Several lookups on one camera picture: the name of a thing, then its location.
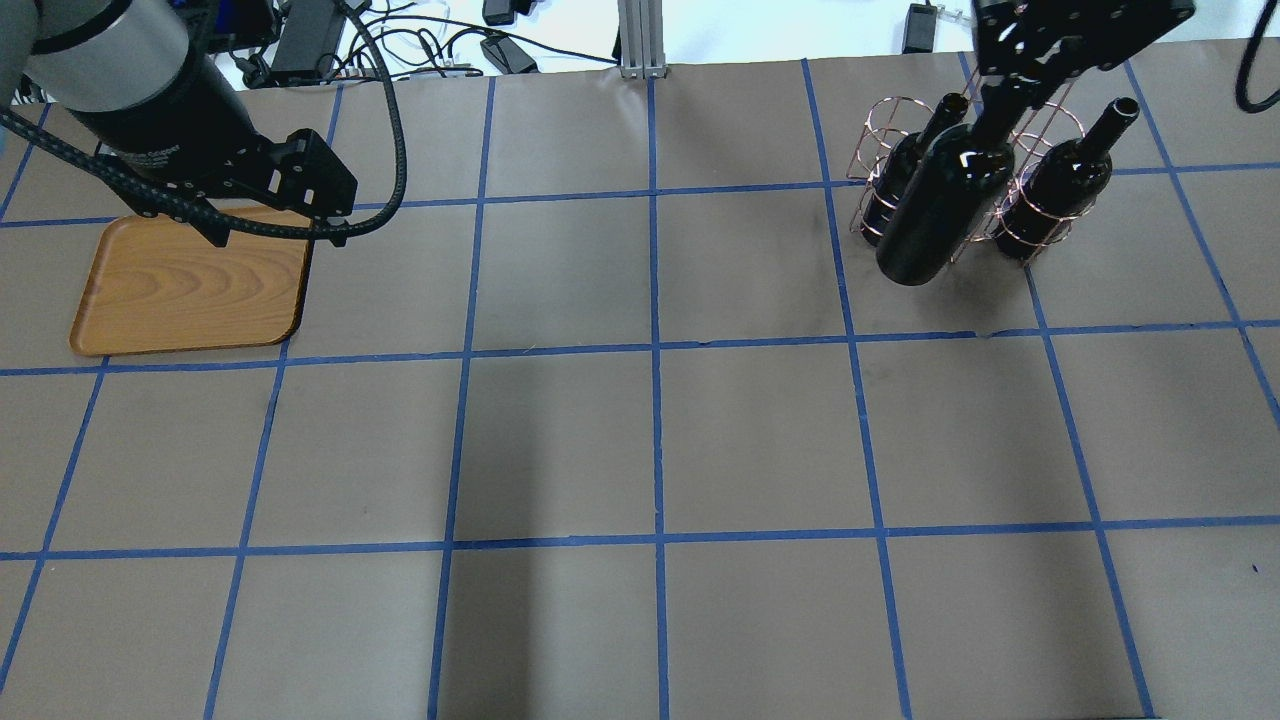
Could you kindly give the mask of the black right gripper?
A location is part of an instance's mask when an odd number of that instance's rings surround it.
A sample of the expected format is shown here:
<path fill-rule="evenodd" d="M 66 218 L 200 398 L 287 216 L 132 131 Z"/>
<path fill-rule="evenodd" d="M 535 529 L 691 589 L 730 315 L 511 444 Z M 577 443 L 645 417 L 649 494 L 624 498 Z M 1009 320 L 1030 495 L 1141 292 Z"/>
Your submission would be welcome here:
<path fill-rule="evenodd" d="M 1029 104 L 1041 106 L 1068 81 L 1120 67 L 1196 13 L 1194 1 L 974 1 L 983 99 L 1028 82 Z"/>

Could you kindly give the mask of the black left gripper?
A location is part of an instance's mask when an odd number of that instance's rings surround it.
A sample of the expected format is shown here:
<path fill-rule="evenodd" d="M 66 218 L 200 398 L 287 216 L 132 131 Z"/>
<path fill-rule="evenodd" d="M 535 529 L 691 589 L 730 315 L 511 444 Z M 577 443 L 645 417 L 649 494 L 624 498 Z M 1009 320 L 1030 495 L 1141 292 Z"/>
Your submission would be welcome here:
<path fill-rule="evenodd" d="M 358 188 L 355 174 L 314 129 L 296 131 L 283 143 L 255 132 L 233 143 L 191 140 L 140 152 L 100 143 L 95 158 L 209 211 L 216 200 L 246 200 L 312 223 L 342 222 Z"/>

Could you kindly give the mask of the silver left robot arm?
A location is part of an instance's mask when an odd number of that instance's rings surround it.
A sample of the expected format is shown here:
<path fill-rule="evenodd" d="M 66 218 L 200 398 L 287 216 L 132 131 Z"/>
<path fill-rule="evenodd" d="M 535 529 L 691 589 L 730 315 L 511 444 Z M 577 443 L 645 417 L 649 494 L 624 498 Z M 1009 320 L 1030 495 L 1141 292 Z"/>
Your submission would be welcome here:
<path fill-rule="evenodd" d="M 342 246 L 357 182 L 314 129 L 259 132 L 166 1 L 5 1 L 3 87 L 28 78 L 96 140 L 92 151 L 3 113 L 3 124 L 97 177 L 138 217 L 223 247 L 241 232 Z"/>

